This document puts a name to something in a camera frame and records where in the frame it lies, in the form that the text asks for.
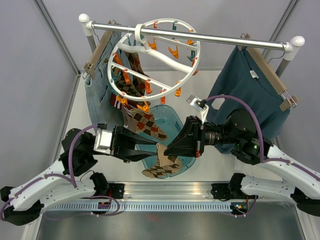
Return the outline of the teal clip front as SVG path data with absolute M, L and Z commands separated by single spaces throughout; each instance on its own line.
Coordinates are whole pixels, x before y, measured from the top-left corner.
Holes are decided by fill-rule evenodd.
M 111 71 L 111 77 L 114 83 L 117 83 L 121 79 L 121 71 L 118 69 L 114 69 Z

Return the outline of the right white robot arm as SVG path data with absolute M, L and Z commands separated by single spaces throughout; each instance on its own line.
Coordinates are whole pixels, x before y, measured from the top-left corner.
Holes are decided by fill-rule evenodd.
M 213 185 L 215 199 L 261 199 L 263 197 L 293 203 L 304 213 L 320 215 L 320 174 L 281 151 L 270 140 L 259 141 L 258 131 L 245 109 L 232 111 L 225 124 L 201 122 L 195 116 L 186 122 L 177 137 L 167 146 L 165 156 L 200 157 L 205 146 L 233 144 L 231 154 L 240 162 L 268 170 L 281 180 L 260 179 L 234 173 L 227 196 Z

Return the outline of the brown argyle sock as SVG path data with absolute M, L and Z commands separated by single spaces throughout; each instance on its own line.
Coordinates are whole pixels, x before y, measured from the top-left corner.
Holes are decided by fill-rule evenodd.
M 164 155 L 167 147 L 161 143 L 156 144 L 157 156 L 153 166 L 144 169 L 141 173 L 148 178 L 159 179 L 171 174 L 177 174 L 183 167 L 182 161 L 175 155 Z
M 116 82 L 116 86 L 122 92 L 133 97 L 142 97 L 146 92 L 146 81 L 136 76 L 133 77 L 133 80 L 129 84 L 127 84 L 125 78 L 121 76 L 120 80 Z

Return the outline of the white round clip hanger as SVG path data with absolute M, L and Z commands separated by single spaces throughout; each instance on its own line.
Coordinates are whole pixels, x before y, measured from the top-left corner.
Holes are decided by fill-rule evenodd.
M 196 32 L 196 30 L 187 22 L 174 18 L 159 18 L 141 23 L 136 26 L 146 27 L 148 29 L 159 29 L 165 31 L 177 32 Z M 122 52 L 138 53 L 140 57 L 150 60 L 152 63 L 160 64 L 162 67 L 168 67 L 170 70 L 178 72 L 178 77 L 173 80 L 161 80 L 151 75 L 144 76 L 125 66 L 121 60 Z M 162 96 L 174 94 L 181 95 L 182 86 L 198 71 L 198 65 L 201 56 L 201 43 L 197 40 L 170 38 L 161 36 L 141 35 L 137 33 L 126 33 L 116 43 L 112 50 L 107 65 L 107 75 L 110 78 L 109 84 L 113 91 L 121 99 L 127 99 L 135 102 L 160 100 Z M 112 80 L 111 71 L 118 69 L 125 83 L 129 84 L 131 79 L 129 74 L 140 77 L 145 80 L 145 94 L 142 97 L 135 97 L 126 94 L 116 86 Z

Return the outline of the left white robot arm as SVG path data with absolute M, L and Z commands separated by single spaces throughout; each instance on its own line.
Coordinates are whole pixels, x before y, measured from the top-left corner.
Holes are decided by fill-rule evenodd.
M 98 123 L 83 129 L 72 128 L 61 142 L 64 152 L 47 169 L 17 187 L 4 186 L 0 199 L 1 221 L 23 226 L 54 207 L 77 199 L 110 199 L 110 185 L 105 175 L 94 172 L 88 179 L 76 180 L 98 162 L 95 155 L 115 157 L 125 163 L 138 162 L 156 155 L 137 145 L 156 145 L 123 126 L 107 129 Z

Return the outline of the beige orange argyle sock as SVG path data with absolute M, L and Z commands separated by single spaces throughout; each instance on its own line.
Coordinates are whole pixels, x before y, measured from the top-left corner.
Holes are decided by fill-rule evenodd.
M 142 69 L 139 54 L 137 52 L 130 53 L 130 52 L 123 51 L 122 53 L 124 54 L 124 59 L 128 60 L 129 67 L 132 71 L 135 71 L 141 75 L 147 76 Z M 130 77 L 131 82 L 133 82 L 133 80 L 137 79 L 140 83 L 143 83 L 143 84 L 146 83 L 145 79 L 142 79 L 142 78 L 140 78 L 136 75 L 132 75 L 130 73 L 128 75 Z

